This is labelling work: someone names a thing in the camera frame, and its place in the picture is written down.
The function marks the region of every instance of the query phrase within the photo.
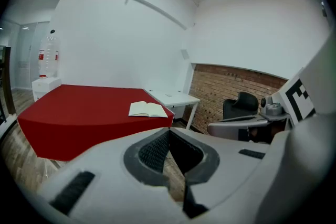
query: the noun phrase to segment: water bottle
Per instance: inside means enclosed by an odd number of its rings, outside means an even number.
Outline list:
[[[51,30],[50,35],[41,41],[38,54],[40,78],[52,78],[56,75],[59,40],[54,33],[55,30]]]

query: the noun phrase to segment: wooden floor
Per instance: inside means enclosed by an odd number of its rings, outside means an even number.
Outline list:
[[[12,91],[12,95],[17,115],[34,103],[33,93],[30,90],[15,89]],[[0,99],[7,117],[8,111],[2,88],[0,88]],[[182,123],[174,123],[173,126],[185,127]],[[15,181],[33,192],[59,168],[66,165],[66,162],[37,157],[17,123],[2,139],[0,150],[1,156]],[[170,194],[173,199],[183,201],[184,176],[170,152],[167,154],[164,163],[163,174],[170,178]]]

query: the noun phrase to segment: office chair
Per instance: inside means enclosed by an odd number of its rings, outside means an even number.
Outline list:
[[[258,113],[258,99],[247,92],[240,92],[237,100],[226,99],[223,103],[223,120]]]

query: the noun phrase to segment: open book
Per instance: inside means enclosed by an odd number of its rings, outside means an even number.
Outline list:
[[[144,101],[131,103],[128,116],[147,116],[168,118],[160,104],[146,103]]]

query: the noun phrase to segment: table covered with red cloth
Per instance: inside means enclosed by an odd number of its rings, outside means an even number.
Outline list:
[[[159,104],[143,89],[61,85],[28,107],[18,123],[38,157],[70,161],[99,143],[170,127],[168,118],[128,116],[130,104]]]

